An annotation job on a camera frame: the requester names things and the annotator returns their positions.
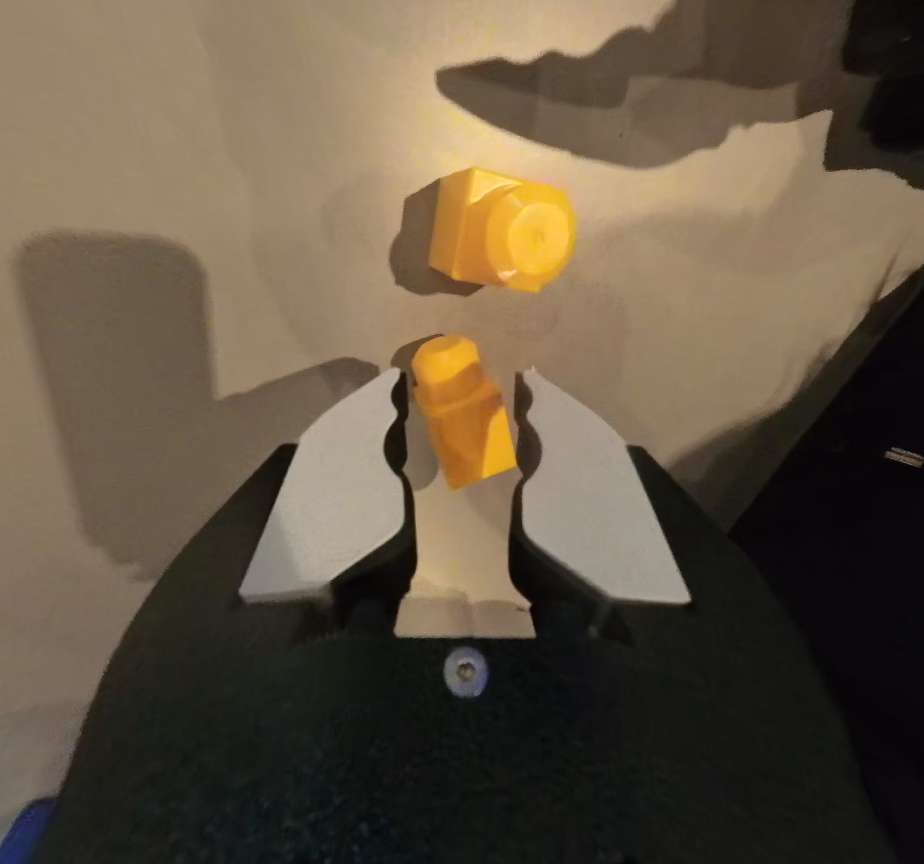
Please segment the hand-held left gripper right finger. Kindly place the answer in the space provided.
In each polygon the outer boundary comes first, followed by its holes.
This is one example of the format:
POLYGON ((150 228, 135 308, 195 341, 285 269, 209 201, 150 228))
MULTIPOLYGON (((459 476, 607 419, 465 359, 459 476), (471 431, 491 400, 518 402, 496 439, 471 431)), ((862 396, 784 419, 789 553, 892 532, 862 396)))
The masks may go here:
POLYGON ((551 569, 631 604, 689 604, 626 440, 535 368, 516 376, 517 528, 551 569))

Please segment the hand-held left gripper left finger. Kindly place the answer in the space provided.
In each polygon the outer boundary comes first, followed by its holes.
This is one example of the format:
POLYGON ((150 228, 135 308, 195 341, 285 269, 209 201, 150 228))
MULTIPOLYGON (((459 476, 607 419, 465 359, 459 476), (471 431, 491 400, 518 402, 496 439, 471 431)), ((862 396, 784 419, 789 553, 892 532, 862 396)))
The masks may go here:
POLYGON ((243 601, 330 593, 404 530, 403 469, 385 452, 388 432, 403 426, 404 389, 404 374, 385 370, 302 434, 239 586, 243 601))

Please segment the yellow mega block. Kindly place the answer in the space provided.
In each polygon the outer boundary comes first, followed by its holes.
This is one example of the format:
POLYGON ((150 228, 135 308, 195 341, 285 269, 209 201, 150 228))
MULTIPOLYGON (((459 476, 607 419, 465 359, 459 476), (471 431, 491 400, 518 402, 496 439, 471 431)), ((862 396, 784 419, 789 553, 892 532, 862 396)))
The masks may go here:
POLYGON ((536 293, 569 266, 576 240, 560 188, 476 166, 437 181, 427 263, 450 280, 536 293))
POLYGON ((514 439, 502 390, 485 373, 474 341, 425 341, 411 360, 412 394, 449 489, 514 470, 514 439))

